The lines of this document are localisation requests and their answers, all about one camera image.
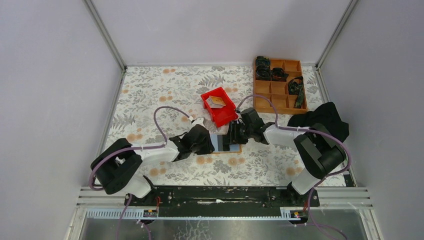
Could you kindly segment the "dark credit card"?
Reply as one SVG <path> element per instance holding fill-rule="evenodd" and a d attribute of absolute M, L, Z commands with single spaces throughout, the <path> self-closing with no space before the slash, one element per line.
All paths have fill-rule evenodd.
<path fill-rule="evenodd" d="M 230 137 L 224 134 L 217 135 L 217 151 L 218 152 L 239 152 L 241 149 L 239 144 L 233 144 L 230 142 Z"/>

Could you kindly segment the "yellow leather card holder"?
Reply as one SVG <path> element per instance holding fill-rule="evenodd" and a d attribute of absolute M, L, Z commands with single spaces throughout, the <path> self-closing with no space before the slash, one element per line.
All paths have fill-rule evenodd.
<path fill-rule="evenodd" d="M 211 134 L 211 143 L 214 147 L 212 154 L 241 153 L 241 144 L 230 144 L 225 134 Z"/>

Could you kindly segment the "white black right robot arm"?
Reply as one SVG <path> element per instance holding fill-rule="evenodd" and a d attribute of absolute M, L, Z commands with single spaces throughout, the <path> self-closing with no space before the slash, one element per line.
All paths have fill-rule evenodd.
<path fill-rule="evenodd" d="M 243 110 L 239 119 L 229 123 L 222 144 L 245 145 L 249 140 L 297 149 L 304 170 L 287 186 L 286 198 L 293 206 L 301 205 L 307 193 L 348 158 L 342 142 L 321 123 L 311 127 L 280 126 L 277 122 L 264 122 L 254 108 Z"/>

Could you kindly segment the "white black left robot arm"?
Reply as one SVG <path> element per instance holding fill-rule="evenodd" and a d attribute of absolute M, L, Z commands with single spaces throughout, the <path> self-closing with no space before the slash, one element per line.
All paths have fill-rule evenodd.
<path fill-rule="evenodd" d="M 208 155 L 214 150 L 210 132 L 201 124 L 159 145 L 133 146 L 127 139 L 120 138 L 91 163 L 90 187 L 108 195 L 131 194 L 148 206 L 155 200 L 154 185 L 146 176 L 136 175 L 139 168 L 185 160 L 191 154 Z"/>

